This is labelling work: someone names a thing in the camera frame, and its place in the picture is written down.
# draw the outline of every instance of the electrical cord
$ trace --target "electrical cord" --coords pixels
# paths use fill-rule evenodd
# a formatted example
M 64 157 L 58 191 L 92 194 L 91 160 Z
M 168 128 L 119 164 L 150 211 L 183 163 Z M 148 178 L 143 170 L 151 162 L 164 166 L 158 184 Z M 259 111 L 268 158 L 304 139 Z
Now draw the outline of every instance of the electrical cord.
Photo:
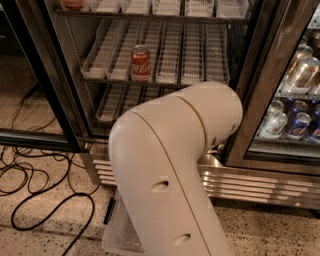
M 31 194 L 30 196 L 28 196 L 27 198 L 25 198 L 22 202 L 20 202 L 18 204 L 18 206 L 13 210 L 12 215 L 11 215 L 11 224 L 13 226 L 13 228 L 15 228 L 16 230 L 19 231 L 27 231 L 27 230 L 32 230 L 38 226 L 40 226 L 41 224 L 43 224 L 45 221 L 47 221 L 60 207 L 62 207 L 63 204 L 65 204 L 67 201 L 71 200 L 72 198 L 75 197 L 81 197 L 81 198 L 87 198 L 89 199 L 89 201 L 91 202 L 92 205 L 92 209 L 91 209 L 91 214 L 88 218 L 88 220 L 86 221 L 85 225 L 82 227 L 82 229 L 80 230 L 80 232 L 77 234 L 77 236 L 73 239 L 73 241 L 70 243 L 70 245 L 67 247 L 67 249 L 64 251 L 63 255 L 66 255 L 68 253 L 68 251 L 72 248 L 72 246 L 76 243 L 76 241 L 81 237 L 81 235 L 83 234 L 83 232 L 86 230 L 86 228 L 89 226 L 93 216 L 94 216 L 94 212 L 95 212 L 95 203 L 93 198 L 91 197 L 91 195 L 93 193 L 95 193 L 98 189 L 99 186 L 97 186 L 91 193 L 84 193 L 84 192 L 77 192 L 71 185 L 71 181 L 70 181 L 70 171 L 71 171 L 71 167 L 73 165 L 76 165 L 80 168 L 84 168 L 80 165 L 77 165 L 73 162 L 73 158 L 75 156 L 75 154 L 72 154 L 72 156 L 70 157 L 67 153 L 46 153 L 44 151 L 41 151 L 41 155 L 39 154 L 32 154 L 32 149 L 25 149 L 25 148 L 17 148 L 17 147 L 12 147 L 12 152 L 14 153 L 12 160 L 9 161 L 5 161 L 5 154 L 6 152 L 8 152 L 8 149 L 10 147 L 4 146 L 2 149 L 2 152 L 0 154 L 0 162 L 3 164 L 3 167 L 0 168 L 0 180 L 2 178 L 2 176 L 4 174 L 6 174 L 8 171 L 10 170 L 18 170 L 20 172 L 23 173 L 23 181 L 21 182 L 21 184 L 13 189 L 12 191 L 5 191 L 3 189 L 0 189 L 0 196 L 9 196 L 12 195 L 14 193 L 17 193 L 18 191 L 20 191 L 26 184 L 27 184 L 27 189 L 29 191 L 29 193 Z M 47 187 L 48 183 L 49 183 L 49 174 L 44 171 L 44 170 L 39 170 L 39 169 L 35 169 L 30 163 L 27 162 L 18 162 L 17 159 L 20 157 L 24 157 L 24 158 L 42 158 L 42 157 L 53 157 L 56 161 L 67 161 L 67 169 L 64 172 L 63 176 L 57 181 L 55 182 L 53 185 L 51 185 L 50 187 Z M 37 191 L 32 191 L 31 190 L 31 183 L 32 180 L 34 178 L 34 174 L 35 172 L 40 172 L 41 174 L 44 174 L 46 177 L 46 180 L 44 182 L 44 185 L 38 189 Z M 48 216 L 46 216 L 44 219 L 42 219 L 40 222 L 36 223 L 33 226 L 30 227 L 20 227 L 16 224 L 15 220 L 16 220 L 16 215 L 18 210 L 24 205 L 26 204 L 29 200 L 33 199 L 36 196 L 39 196 L 41 194 L 44 194 L 52 189 L 54 189 L 55 187 L 57 187 L 59 184 L 61 184 L 65 179 L 67 179 L 68 185 L 70 187 L 70 189 L 72 190 L 73 194 L 68 196 L 67 198 L 65 198 L 63 201 L 61 201 L 49 214 Z

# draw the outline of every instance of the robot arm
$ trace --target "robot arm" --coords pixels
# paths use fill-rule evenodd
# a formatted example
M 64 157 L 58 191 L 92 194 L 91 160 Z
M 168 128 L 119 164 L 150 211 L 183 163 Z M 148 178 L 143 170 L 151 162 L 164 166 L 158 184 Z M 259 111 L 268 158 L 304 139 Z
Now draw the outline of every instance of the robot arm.
M 139 105 L 115 123 L 112 168 L 147 255 L 234 255 L 197 161 L 230 136 L 241 118 L 235 92 L 205 82 Z

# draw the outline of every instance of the red soda can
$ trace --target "red soda can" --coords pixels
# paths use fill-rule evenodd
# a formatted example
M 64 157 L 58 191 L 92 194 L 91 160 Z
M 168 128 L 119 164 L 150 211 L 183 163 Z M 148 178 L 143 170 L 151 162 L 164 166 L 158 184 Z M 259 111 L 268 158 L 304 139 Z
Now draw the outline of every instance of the red soda can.
M 151 76 L 150 52 L 145 45 L 136 45 L 131 52 L 132 70 L 131 79 L 137 82 L 146 82 Z

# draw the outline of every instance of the can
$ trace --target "can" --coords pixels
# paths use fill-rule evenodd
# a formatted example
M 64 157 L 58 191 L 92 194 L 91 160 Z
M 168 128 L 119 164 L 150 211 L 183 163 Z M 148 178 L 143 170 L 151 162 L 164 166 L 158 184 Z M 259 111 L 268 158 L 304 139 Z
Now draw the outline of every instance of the can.
M 311 117 L 304 112 L 288 117 L 288 123 L 285 126 L 285 134 L 288 139 L 300 140 L 311 122 Z
M 259 128 L 259 136 L 267 139 L 277 139 L 282 135 L 282 129 L 287 122 L 288 117 L 283 112 L 271 115 L 267 122 Z
M 311 114 L 311 117 L 313 120 L 319 120 L 320 121 L 320 104 L 317 104 Z
M 319 96 L 320 95 L 320 72 L 315 74 L 315 76 L 310 81 L 310 89 L 308 95 Z
M 320 120 L 313 120 L 307 128 L 308 140 L 320 144 Z
M 290 117 L 292 114 L 296 115 L 300 112 L 307 112 L 307 111 L 308 111 L 308 104 L 302 100 L 296 100 L 290 105 L 288 109 L 288 117 Z
M 267 110 L 265 117 L 269 118 L 271 115 L 274 115 L 278 112 L 282 112 L 283 109 L 284 104 L 280 100 L 273 100 Z
M 313 54 L 313 50 L 310 46 L 306 44 L 299 44 L 298 49 L 295 51 L 292 60 L 287 68 L 286 77 L 289 76 L 297 63 L 303 59 L 304 57 L 311 57 Z
M 313 30 L 310 33 L 309 45 L 313 49 L 313 56 L 320 57 L 320 30 Z
M 310 81 L 319 71 L 320 61 L 314 57 L 304 57 L 292 70 L 287 79 L 286 93 L 306 93 Z
M 150 52 L 145 45 L 136 45 L 131 52 L 133 81 L 146 82 L 151 77 Z
M 308 37 L 303 36 L 300 40 L 299 45 L 308 45 Z

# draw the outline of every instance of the speckled floor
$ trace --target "speckled floor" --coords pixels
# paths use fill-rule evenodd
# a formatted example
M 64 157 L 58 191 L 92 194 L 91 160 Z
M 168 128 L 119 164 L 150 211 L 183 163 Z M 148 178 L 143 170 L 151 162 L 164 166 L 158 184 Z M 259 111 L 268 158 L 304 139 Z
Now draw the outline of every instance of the speckled floor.
M 7 161 L 10 158 L 11 153 L 5 155 Z M 66 162 L 56 161 L 52 157 L 18 160 L 48 171 L 50 184 L 61 178 L 66 170 Z M 81 165 L 79 157 L 76 156 L 74 161 Z M 21 178 L 21 174 L 15 171 L 4 175 L 0 179 L 0 189 L 13 189 Z M 70 181 L 78 192 L 88 193 L 95 189 L 86 171 L 76 166 L 71 169 Z M 43 182 L 43 177 L 36 175 L 31 188 L 39 188 Z M 112 193 L 111 187 L 100 187 L 93 194 L 96 205 L 94 218 L 67 255 L 113 255 L 106 253 L 101 246 L 103 219 Z M 64 180 L 53 191 L 39 195 L 24 205 L 17 212 L 16 223 L 28 227 L 39 222 L 71 194 Z M 21 232 L 11 226 L 10 218 L 14 208 L 28 195 L 24 187 L 18 193 L 0 197 L 0 255 L 62 255 L 90 215 L 89 200 L 74 198 L 35 230 Z M 237 256 L 320 255 L 320 220 L 306 209 L 220 199 L 215 200 L 214 205 Z

